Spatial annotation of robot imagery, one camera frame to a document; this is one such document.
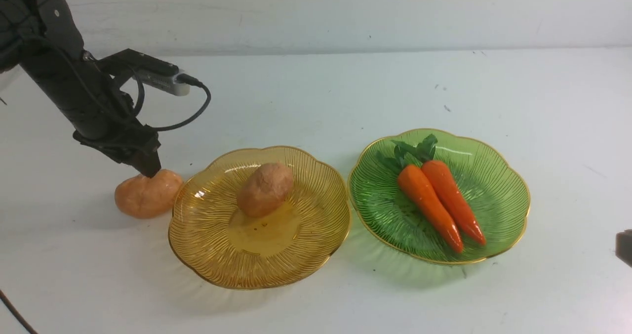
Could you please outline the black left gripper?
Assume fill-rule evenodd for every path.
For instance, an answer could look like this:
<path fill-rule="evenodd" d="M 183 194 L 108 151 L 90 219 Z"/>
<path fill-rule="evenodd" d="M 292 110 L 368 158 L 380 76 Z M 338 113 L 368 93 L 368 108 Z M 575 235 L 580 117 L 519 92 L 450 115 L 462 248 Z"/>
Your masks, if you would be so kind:
<path fill-rule="evenodd" d="M 73 138 L 153 178 L 162 169 L 158 134 L 136 117 L 133 100 L 93 64 L 42 52 L 21 66 L 75 128 Z"/>

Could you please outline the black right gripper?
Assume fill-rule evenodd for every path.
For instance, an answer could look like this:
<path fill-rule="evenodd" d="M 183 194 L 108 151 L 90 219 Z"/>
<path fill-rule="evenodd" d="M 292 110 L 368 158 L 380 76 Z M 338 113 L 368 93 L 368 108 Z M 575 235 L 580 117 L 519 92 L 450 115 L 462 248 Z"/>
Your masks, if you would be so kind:
<path fill-rule="evenodd" d="M 616 235 L 616 257 L 632 267 L 632 230 L 624 230 Z"/>

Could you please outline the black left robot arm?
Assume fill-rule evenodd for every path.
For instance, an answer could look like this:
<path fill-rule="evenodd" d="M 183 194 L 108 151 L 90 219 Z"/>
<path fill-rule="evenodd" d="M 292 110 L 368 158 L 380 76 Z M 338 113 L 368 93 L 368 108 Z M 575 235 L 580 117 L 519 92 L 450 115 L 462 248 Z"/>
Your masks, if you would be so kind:
<path fill-rule="evenodd" d="M 19 66 L 73 126 L 73 138 L 148 178 L 161 169 L 158 133 L 121 90 L 136 70 L 85 49 L 66 0 L 1 0 L 1 71 Z"/>

